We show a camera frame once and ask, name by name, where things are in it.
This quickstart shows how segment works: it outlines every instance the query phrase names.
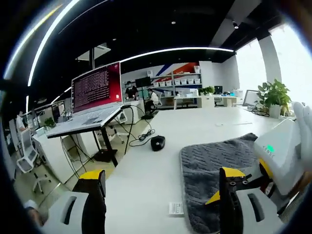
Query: laptop screen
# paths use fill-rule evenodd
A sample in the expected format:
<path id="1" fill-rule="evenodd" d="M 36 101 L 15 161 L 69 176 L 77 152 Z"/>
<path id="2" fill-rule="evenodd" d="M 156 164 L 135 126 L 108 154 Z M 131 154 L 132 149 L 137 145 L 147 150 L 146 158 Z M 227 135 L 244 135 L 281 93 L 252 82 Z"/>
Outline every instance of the laptop screen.
<path id="1" fill-rule="evenodd" d="M 73 113 L 122 101 L 120 62 L 105 65 L 72 80 Z"/>

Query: black mouse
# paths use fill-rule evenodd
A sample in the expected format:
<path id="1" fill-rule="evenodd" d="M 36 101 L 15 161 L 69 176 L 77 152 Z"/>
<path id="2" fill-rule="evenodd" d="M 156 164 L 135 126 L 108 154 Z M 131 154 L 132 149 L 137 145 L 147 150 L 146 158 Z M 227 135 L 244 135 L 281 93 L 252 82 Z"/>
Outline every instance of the black mouse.
<path id="1" fill-rule="evenodd" d="M 166 138 L 164 136 L 155 136 L 151 138 L 151 147 L 153 151 L 159 151 L 165 147 Z"/>

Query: laptop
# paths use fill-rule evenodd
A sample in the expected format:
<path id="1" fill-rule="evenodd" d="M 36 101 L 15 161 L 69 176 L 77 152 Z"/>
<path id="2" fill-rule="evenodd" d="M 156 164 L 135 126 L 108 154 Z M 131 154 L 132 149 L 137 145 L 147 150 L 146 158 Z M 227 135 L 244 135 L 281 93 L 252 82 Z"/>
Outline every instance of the laptop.
<path id="1" fill-rule="evenodd" d="M 102 127 L 123 106 L 120 62 L 104 65 L 72 80 L 73 118 L 47 132 L 48 137 Z"/>

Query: gray cloth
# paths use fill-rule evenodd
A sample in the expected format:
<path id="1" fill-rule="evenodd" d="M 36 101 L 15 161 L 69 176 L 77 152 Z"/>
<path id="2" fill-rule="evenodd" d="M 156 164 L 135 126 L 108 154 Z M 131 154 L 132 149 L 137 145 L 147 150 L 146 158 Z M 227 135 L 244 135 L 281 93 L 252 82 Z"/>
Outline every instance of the gray cloth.
<path id="1" fill-rule="evenodd" d="M 188 218 L 197 233 L 220 230 L 218 206 L 208 210 L 205 203 L 219 190 L 219 168 L 245 168 L 256 161 L 254 141 L 249 133 L 239 138 L 184 147 L 181 164 Z"/>

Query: black ceiling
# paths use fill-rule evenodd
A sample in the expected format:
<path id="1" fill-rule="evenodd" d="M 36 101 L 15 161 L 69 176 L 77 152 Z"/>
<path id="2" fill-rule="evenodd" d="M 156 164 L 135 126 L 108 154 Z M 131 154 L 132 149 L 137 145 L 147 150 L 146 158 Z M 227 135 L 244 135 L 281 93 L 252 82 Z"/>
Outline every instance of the black ceiling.
<path id="1" fill-rule="evenodd" d="M 34 2 L 37 8 L 42 9 L 38 1 Z M 75 59 L 99 44 L 106 43 L 111 51 L 96 59 L 96 66 L 166 48 L 210 46 L 222 22 L 231 21 L 228 12 L 234 2 L 81 0 L 63 18 L 44 47 L 33 77 L 32 88 L 36 94 L 30 96 L 30 107 L 34 100 L 42 97 L 47 98 L 47 103 L 51 102 L 70 86 L 72 78 L 87 71 L 88 63 Z M 34 33 L 16 67 L 13 81 L 27 84 L 37 48 L 64 6 Z M 233 30 L 228 39 L 222 42 L 222 48 L 236 50 L 280 22 L 279 13 L 270 6 L 263 3 L 256 6 L 239 29 Z M 121 72 L 175 62 L 223 62 L 233 54 L 204 50 L 166 52 L 123 62 Z M 6 101 L 18 102 L 21 109 L 25 107 L 25 98 L 22 96 L 8 96 Z"/>

